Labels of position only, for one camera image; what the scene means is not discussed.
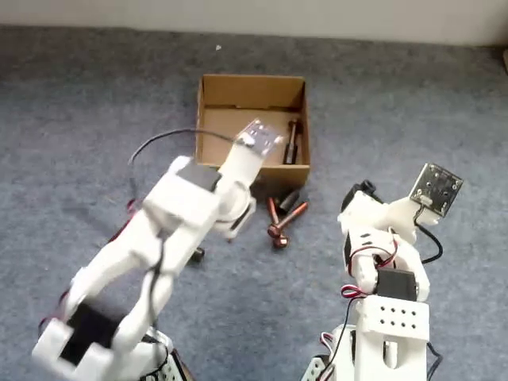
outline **red wire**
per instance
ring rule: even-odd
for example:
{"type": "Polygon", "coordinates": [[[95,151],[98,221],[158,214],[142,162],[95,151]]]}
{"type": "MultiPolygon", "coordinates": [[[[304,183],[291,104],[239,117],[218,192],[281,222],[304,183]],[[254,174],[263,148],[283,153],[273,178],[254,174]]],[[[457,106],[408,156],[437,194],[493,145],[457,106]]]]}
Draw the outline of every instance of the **red wire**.
{"type": "Polygon", "coordinates": [[[398,243],[395,240],[395,235],[393,233],[392,233],[392,240],[393,240],[393,244],[394,244],[394,252],[388,252],[386,249],[380,248],[379,246],[363,246],[362,248],[358,248],[357,250],[355,250],[349,256],[349,264],[348,264],[348,273],[349,273],[349,276],[352,276],[352,259],[353,259],[353,257],[356,254],[358,254],[359,252],[362,252],[363,250],[367,250],[369,248],[373,248],[373,249],[376,249],[376,250],[381,250],[382,252],[385,252],[386,254],[388,254],[388,258],[386,260],[384,260],[383,262],[381,262],[380,264],[378,264],[376,266],[376,268],[378,268],[378,267],[384,267],[384,266],[387,266],[388,264],[390,264],[393,261],[393,259],[395,258],[395,256],[397,255],[397,251],[398,251],[398,243]]]}

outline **screw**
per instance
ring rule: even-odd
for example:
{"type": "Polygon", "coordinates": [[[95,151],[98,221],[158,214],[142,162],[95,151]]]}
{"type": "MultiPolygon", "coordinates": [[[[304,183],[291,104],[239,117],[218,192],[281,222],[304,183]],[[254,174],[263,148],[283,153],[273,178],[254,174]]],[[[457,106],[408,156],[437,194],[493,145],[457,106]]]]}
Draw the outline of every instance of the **screw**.
{"type": "Polygon", "coordinates": [[[274,247],[285,248],[286,246],[289,245],[289,238],[286,237],[285,235],[283,235],[282,231],[280,231],[279,235],[276,237],[273,237],[270,234],[271,226],[279,224],[279,216],[277,215],[277,210],[275,210],[275,202],[273,200],[273,197],[269,197],[267,199],[267,207],[268,207],[268,213],[270,214],[270,219],[271,219],[271,225],[268,228],[268,234],[270,235],[270,237],[272,237],[274,239],[273,240],[274,247]]]}
{"type": "Polygon", "coordinates": [[[273,247],[274,248],[286,248],[289,245],[289,237],[281,234],[279,238],[274,238],[273,247]]]}
{"type": "Polygon", "coordinates": [[[278,238],[282,234],[284,227],[289,225],[290,222],[301,216],[309,208],[309,202],[302,202],[295,210],[289,213],[281,222],[278,224],[272,223],[268,227],[268,235],[272,238],[278,238]]]}

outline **metal plate with holes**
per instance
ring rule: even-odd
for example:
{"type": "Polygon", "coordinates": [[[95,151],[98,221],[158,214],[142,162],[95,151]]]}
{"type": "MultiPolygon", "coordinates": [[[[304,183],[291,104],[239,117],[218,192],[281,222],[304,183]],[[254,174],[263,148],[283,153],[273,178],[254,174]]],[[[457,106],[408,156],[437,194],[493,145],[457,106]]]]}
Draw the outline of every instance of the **metal plate with holes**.
{"type": "Polygon", "coordinates": [[[463,180],[444,168],[427,163],[410,193],[410,199],[444,217],[463,180]]]}
{"type": "Polygon", "coordinates": [[[363,332],[429,340],[429,305],[370,295],[361,306],[363,332]]]}
{"type": "Polygon", "coordinates": [[[248,124],[245,129],[238,134],[237,142],[249,147],[258,155],[265,157],[274,148],[274,145],[280,143],[283,138],[255,119],[248,124]]]}

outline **box flap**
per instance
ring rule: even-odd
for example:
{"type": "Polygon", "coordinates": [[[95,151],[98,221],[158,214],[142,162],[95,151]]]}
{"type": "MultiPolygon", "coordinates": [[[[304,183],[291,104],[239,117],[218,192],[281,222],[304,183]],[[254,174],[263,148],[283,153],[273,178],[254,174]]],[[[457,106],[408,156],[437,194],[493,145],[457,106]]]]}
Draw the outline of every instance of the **box flap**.
{"type": "Polygon", "coordinates": [[[275,75],[204,75],[205,106],[249,109],[302,107],[304,78],[275,75]]]}

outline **gray carpet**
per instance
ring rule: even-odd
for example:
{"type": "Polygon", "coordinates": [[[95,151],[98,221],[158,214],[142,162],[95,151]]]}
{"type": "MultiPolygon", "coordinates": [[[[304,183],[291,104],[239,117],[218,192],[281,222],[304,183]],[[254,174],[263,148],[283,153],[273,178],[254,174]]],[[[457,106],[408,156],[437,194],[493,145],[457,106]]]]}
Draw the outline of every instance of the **gray carpet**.
{"type": "MultiPolygon", "coordinates": [[[[194,126],[209,72],[304,75],[313,169],[291,248],[272,251],[261,208],[233,244],[209,236],[205,262],[177,282],[160,328],[198,380],[299,380],[344,316],[342,198],[364,178],[403,197],[425,161],[466,181],[433,229],[445,247],[427,267],[445,355],[434,379],[508,379],[508,77],[496,51],[17,28],[0,29],[0,379],[54,379],[30,360],[37,322],[124,221],[132,150],[194,126]]],[[[155,144],[137,167],[144,189],[192,151],[192,137],[155,144]]],[[[435,253],[424,237],[418,248],[435,253]]],[[[136,274],[111,292],[130,308],[139,285],[136,274]]]]}

